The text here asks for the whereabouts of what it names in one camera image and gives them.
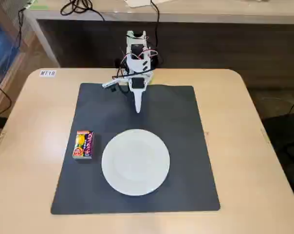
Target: snack box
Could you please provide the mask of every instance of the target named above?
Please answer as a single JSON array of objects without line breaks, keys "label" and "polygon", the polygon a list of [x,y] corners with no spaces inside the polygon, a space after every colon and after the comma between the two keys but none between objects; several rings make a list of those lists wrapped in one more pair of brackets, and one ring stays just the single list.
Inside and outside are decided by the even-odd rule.
[{"label": "snack box", "polygon": [[73,149],[74,159],[92,159],[94,131],[77,131]]}]

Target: white plate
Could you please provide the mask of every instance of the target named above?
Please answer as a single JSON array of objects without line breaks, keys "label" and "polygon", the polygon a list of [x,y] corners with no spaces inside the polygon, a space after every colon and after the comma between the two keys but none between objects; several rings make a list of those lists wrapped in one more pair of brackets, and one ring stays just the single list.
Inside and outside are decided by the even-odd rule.
[{"label": "white plate", "polygon": [[107,182],[122,194],[140,196],[165,180],[170,156],[155,134],[132,129],[115,136],[105,147],[102,169]]}]

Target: label sticker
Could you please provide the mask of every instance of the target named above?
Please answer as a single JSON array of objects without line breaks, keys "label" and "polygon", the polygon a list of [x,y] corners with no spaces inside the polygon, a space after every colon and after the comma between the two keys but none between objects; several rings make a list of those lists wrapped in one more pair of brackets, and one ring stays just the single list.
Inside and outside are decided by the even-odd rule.
[{"label": "label sticker", "polygon": [[41,70],[40,77],[55,77],[56,70]]}]

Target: wooden desk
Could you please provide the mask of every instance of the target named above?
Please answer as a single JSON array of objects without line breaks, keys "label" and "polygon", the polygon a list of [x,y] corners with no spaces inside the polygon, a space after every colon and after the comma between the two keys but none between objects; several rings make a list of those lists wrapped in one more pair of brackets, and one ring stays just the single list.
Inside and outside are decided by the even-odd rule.
[{"label": "wooden desk", "polygon": [[29,76],[0,137],[0,234],[294,234],[294,194],[241,77],[230,70],[157,69],[153,80],[194,87],[219,211],[51,215],[79,85],[106,82],[115,70],[39,73]]},{"label": "wooden desk", "polygon": [[[42,28],[38,21],[102,21],[94,12],[62,16],[60,9],[68,2],[69,0],[37,0],[24,12],[50,59],[60,66],[62,64],[51,45],[58,42],[51,41],[49,34],[63,26],[46,29]],[[294,0],[173,0],[159,4],[159,0],[154,2],[161,12],[160,22],[294,24]],[[92,3],[94,9],[101,12],[107,21],[155,22],[157,19],[154,9],[149,6],[130,8],[124,0],[92,0]]]},{"label": "wooden desk", "polygon": [[[68,1],[38,0],[24,12],[56,66],[114,67],[127,30],[145,30],[155,48],[152,7],[92,0],[102,22],[94,12],[62,16]],[[294,0],[173,0],[158,7],[162,68],[232,69],[247,87],[294,88]]]}]

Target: floor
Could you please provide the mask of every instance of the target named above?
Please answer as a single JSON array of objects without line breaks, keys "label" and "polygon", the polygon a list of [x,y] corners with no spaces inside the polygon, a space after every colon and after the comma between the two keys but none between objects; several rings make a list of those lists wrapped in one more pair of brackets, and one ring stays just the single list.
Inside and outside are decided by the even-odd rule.
[{"label": "floor", "polygon": [[[10,86],[8,95],[12,100],[16,100],[31,72],[38,68],[53,66],[38,40],[35,40],[27,52],[26,61],[21,65]],[[284,115],[294,103],[294,89],[250,89],[249,92],[261,119]]]}]

